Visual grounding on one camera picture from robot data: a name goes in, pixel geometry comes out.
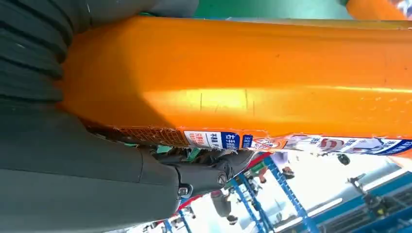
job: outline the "green panel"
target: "green panel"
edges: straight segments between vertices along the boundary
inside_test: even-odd
[[[200,0],[197,17],[351,19],[341,0]]]

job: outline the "bolt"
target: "bolt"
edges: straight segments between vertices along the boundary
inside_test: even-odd
[[[221,174],[218,177],[218,184],[220,184],[221,186],[224,186],[227,183],[227,178],[225,174]]]
[[[177,191],[177,194],[179,194],[180,196],[184,196],[189,194],[189,189],[188,188],[179,188],[179,190]]]

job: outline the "industrial robot arm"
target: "industrial robot arm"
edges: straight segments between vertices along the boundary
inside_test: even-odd
[[[163,164],[148,150],[89,134],[56,108],[63,95],[52,81],[62,78],[76,33],[139,12],[190,16],[196,5],[0,0],[0,232],[103,232],[165,219],[182,196],[219,189],[246,167],[251,152]]]

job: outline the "label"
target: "label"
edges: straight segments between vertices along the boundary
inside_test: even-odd
[[[242,139],[242,148],[251,148],[252,147],[252,142],[253,142],[253,136],[252,135],[244,135]]]
[[[200,148],[238,150],[240,137],[231,132],[184,131],[189,144]]]
[[[395,155],[412,149],[412,140],[294,135],[286,139],[254,138],[253,150],[298,150],[312,153]]]

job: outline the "light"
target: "light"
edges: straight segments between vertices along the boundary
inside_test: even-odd
[[[394,179],[394,178],[396,178],[396,177],[398,177],[398,176],[400,176],[400,175],[405,174],[406,172],[408,172],[408,170],[406,170],[406,169],[404,169],[404,168],[399,169],[399,170],[397,170],[397,171],[395,171],[395,172],[392,172],[392,173],[389,174],[389,175],[386,175],[386,176],[384,176],[384,177],[382,177],[382,178],[380,178],[380,179],[377,179],[377,180],[375,180],[375,181],[373,181],[373,182],[371,182],[371,183],[363,186],[363,189],[364,189],[365,191],[371,190],[371,189],[373,189],[373,188],[375,188],[375,187],[377,187],[377,186],[379,186],[379,185],[381,185],[381,184],[383,184],[383,183],[385,183],[385,182],[388,182],[388,181],[390,181],[390,180],[392,180],[392,179]]]
[[[323,212],[323,211],[325,211],[325,210],[327,210],[327,209],[329,209],[329,208],[332,208],[333,206],[341,203],[342,201],[343,201],[342,198],[333,200],[333,201],[329,202],[328,204],[325,204],[325,205],[323,205],[323,206],[321,206],[321,207],[319,207],[319,208],[317,208],[317,209],[309,212],[309,213],[308,213],[308,216],[309,216],[309,217],[312,217],[312,216],[314,216],[314,215],[317,215],[318,213]],[[296,218],[296,219],[294,219],[294,220],[292,220],[292,221],[290,221],[290,222],[288,222],[288,223],[285,223],[285,224],[277,227],[277,228],[275,229],[275,232],[280,232],[280,231],[282,231],[282,230],[284,230],[284,229],[286,229],[286,228],[288,228],[288,227],[291,227],[291,226],[293,226],[293,225],[295,225],[295,224],[297,224],[297,223],[299,223],[299,222],[301,222],[301,221],[302,221],[302,218],[301,218],[301,217],[298,217],[298,218]]]
[[[327,209],[329,209],[329,208],[331,208],[331,207],[333,207],[333,206],[341,203],[342,201],[343,201],[342,198],[333,200],[333,201],[329,202],[328,204],[325,204],[325,205],[323,205],[323,206],[321,206],[321,207],[319,207],[319,208],[317,208],[317,209],[315,209],[315,210],[313,210],[313,211],[310,211],[310,212],[308,213],[308,216],[309,216],[309,217],[312,217],[312,216],[314,216],[314,215],[317,215],[318,213],[323,212],[323,211],[325,211],[325,210],[327,210]]]
[[[283,225],[281,225],[281,226],[279,226],[279,227],[276,227],[275,232],[283,231],[284,229],[286,229],[286,228],[288,228],[288,227],[291,227],[291,226],[293,226],[293,225],[295,225],[295,224],[297,224],[297,223],[299,223],[299,222],[301,222],[301,221],[302,221],[302,218],[301,218],[301,217],[298,217],[298,218],[296,218],[296,219],[294,219],[294,220],[292,220],[292,221],[290,221],[290,222],[288,222],[288,223],[285,223],[285,224],[283,224]]]

